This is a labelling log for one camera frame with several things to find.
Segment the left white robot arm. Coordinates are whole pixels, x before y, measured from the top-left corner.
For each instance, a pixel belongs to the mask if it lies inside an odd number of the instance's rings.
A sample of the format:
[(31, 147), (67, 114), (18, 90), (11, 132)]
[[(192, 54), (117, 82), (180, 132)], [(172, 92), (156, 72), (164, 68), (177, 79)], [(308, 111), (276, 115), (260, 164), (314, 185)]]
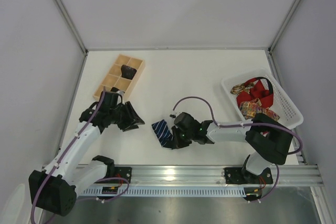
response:
[(82, 112), (70, 142), (45, 168), (30, 174), (32, 216), (36, 208), (66, 216), (78, 196), (93, 183), (120, 180), (114, 160), (102, 155), (92, 158), (83, 170), (78, 172), (76, 168), (89, 147), (109, 126), (116, 125), (125, 132), (144, 124), (131, 102), (123, 101), (123, 95), (117, 88), (102, 91), (99, 100)]

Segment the navy blue striped tie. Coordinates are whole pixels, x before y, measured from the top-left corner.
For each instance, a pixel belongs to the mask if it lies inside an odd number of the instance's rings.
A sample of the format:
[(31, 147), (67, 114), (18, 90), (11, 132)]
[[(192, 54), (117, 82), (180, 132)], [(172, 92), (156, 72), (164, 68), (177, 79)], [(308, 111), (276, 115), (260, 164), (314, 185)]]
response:
[(160, 120), (151, 125), (156, 138), (158, 139), (160, 145), (163, 148), (175, 149), (175, 144), (173, 141), (173, 134), (170, 131), (170, 128), (166, 120)]

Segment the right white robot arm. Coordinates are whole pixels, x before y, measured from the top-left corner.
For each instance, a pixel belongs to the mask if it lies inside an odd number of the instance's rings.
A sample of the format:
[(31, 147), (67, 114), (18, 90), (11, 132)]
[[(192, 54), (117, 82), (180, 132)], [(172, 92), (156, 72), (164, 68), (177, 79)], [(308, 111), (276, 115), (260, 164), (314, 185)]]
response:
[(247, 181), (261, 175), (272, 164), (283, 165), (293, 138), (289, 129), (262, 113), (236, 124), (199, 122), (186, 112), (171, 117), (173, 141), (177, 144), (248, 143), (255, 152), (248, 155), (241, 168), (241, 175)]

